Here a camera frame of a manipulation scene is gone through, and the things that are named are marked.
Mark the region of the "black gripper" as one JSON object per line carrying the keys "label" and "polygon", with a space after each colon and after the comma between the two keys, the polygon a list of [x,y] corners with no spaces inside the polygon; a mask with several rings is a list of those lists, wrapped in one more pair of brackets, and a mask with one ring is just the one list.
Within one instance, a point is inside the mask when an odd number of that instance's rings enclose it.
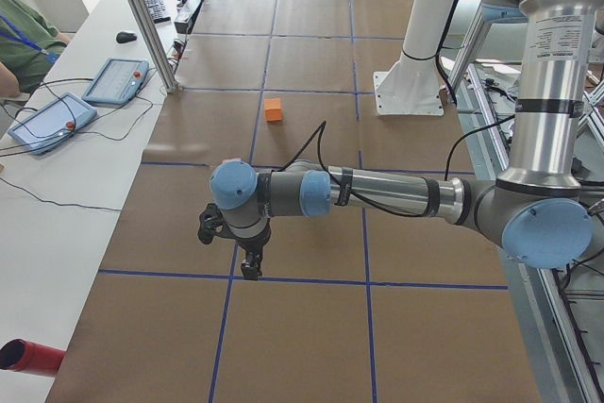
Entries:
{"label": "black gripper", "polygon": [[271,238],[271,228],[265,227],[262,232],[252,238],[238,238],[237,244],[245,251],[245,259],[241,271],[245,280],[258,280],[262,276],[261,262],[263,247]]}

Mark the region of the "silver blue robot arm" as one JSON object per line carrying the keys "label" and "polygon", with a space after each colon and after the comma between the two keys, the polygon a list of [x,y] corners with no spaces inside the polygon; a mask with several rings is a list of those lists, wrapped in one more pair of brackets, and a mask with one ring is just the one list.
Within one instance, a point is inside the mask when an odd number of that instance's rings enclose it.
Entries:
{"label": "silver blue robot arm", "polygon": [[235,241],[242,272],[261,274],[278,216],[319,216],[332,206],[369,206],[408,218],[440,217],[475,230],[534,268],[580,257],[595,224],[571,167],[596,14],[603,0],[483,0],[488,20],[526,20],[509,163],[493,181],[392,175],[293,159],[266,173],[243,161],[219,165],[198,237]]}

